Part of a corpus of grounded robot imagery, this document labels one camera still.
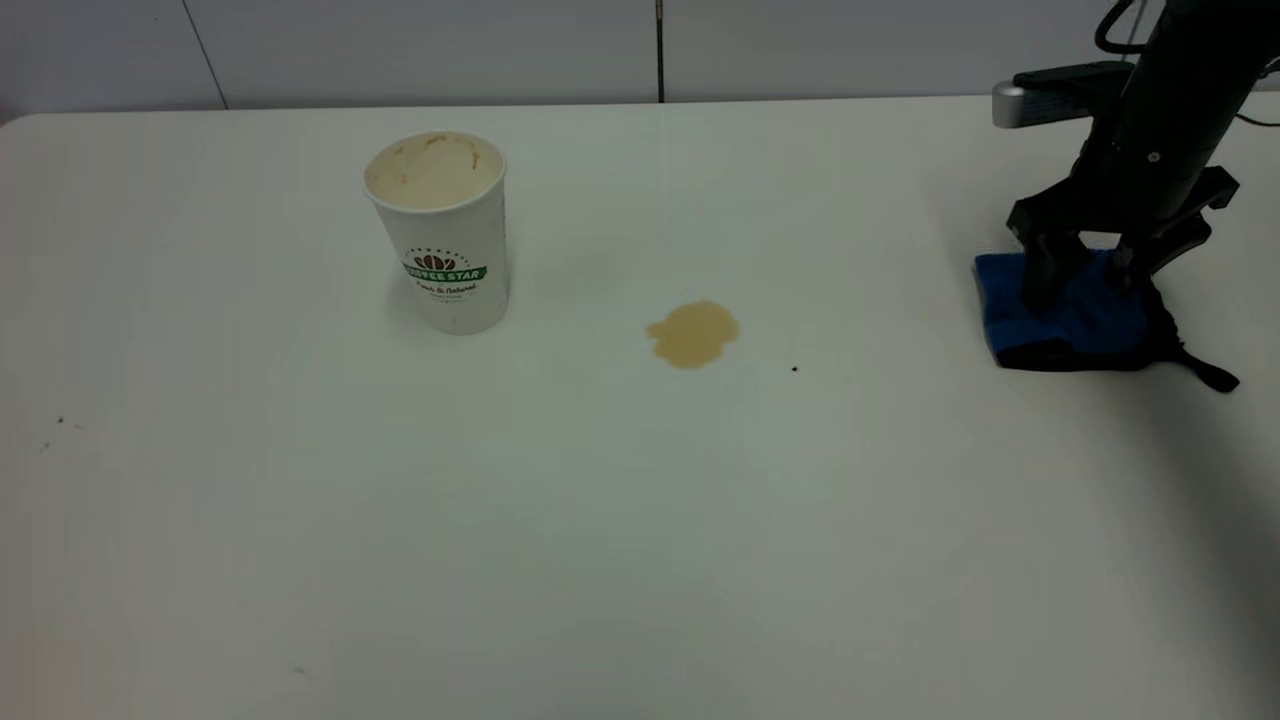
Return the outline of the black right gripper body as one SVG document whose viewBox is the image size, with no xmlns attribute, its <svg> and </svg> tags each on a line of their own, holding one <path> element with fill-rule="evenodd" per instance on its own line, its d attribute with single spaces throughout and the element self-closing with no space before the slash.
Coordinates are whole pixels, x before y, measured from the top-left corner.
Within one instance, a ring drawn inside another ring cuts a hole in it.
<svg viewBox="0 0 1280 720">
<path fill-rule="evenodd" d="M 1225 168 L 1207 167 L 1208 158 L 1202 150 L 1129 152 L 1117 145 L 1088 146 L 1066 179 L 1018 200 L 1007 227 L 1016 240 L 1025 231 L 1121 237 L 1158 231 L 1194 211 L 1204 217 L 1207 210 L 1225 209 L 1240 188 Z"/>
</svg>

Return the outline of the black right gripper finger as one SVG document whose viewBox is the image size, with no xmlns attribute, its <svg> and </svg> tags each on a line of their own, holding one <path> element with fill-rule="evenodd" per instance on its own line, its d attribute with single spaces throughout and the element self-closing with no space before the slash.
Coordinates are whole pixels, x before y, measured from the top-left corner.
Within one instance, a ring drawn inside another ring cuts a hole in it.
<svg viewBox="0 0 1280 720">
<path fill-rule="evenodd" d="M 1108 287 L 1130 292 L 1167 264 L 1204 245 L 1212 234 L 1201 211 L 1158 231 L 1123 234 L 1108 260 Z"/>
<path fill-rule="evenodd" d="M 1089 266 L 1089 249 L 1079 231 L 1025 231 L 1018 240 L 1024 249 L 1020 299 L 1030 313 L 1041 314 Z"/>
</svg>

